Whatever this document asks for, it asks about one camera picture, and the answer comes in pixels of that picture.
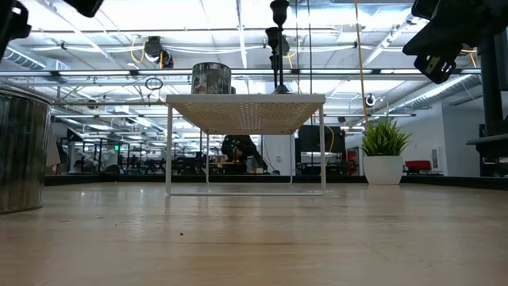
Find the green plant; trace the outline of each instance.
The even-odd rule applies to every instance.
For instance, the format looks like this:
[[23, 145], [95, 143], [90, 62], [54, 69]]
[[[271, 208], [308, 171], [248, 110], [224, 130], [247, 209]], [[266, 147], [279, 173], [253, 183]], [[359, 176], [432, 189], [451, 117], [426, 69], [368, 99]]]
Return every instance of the green plant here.
[[411, 134], [404, 134], [388, 117], [367, 125], [362, 150], [367, 156], [400, 156]]

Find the white metal table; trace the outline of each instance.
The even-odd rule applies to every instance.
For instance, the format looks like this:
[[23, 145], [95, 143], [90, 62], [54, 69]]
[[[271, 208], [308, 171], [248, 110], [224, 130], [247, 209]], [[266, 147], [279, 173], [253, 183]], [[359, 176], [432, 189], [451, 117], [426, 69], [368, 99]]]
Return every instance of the white metal table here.
[[[169, 195], [323, 195], [326, 190], [325, 127], [323, 104], [325, 95], [168, 95], [167, 107], [167, 166], [166, 192]], [[210, 184], [210, 134], [227, 135], [288, 135], [294, 132], [319, 110], [319, 145], [321, 151], [321, 192], [279, 193], [210, 193], [171, 191], [171, 142], [173, 108], [187, 121], [206, 133], [206, 183]], [[293, 181], [293, 152], [290, 144]]]

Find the metal trash can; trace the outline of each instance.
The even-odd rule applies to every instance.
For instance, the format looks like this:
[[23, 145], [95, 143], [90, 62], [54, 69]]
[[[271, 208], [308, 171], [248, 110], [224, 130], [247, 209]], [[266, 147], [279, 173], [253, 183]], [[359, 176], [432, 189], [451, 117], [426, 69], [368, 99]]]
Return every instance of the metal trash can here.
[[193, 95], [227, 95], [231, 92], [231, 69], [218, 63], [200, 63], [192, 68]]
[[50, 118], [50, 102], [0, 88], [0, 214], [42, 207]]

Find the wooden floor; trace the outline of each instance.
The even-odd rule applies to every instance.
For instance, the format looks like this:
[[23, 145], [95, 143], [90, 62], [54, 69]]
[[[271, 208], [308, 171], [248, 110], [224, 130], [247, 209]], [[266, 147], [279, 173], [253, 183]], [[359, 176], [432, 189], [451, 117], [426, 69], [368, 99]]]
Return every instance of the wooden floor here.
[[0, 216], [0, 285], [508, 285], [507, 191], [329, 189], [170, 198], [163, 184], [48, 187], [44, 208]]

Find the white planter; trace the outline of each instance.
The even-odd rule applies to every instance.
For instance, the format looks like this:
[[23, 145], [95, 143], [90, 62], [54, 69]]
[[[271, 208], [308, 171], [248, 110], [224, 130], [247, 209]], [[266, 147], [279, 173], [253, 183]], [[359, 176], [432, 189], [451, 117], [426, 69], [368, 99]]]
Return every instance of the white planter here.
[[369, 184], [395, 185], [402, 178], [400, 156], [364, 157], [364, 171]]

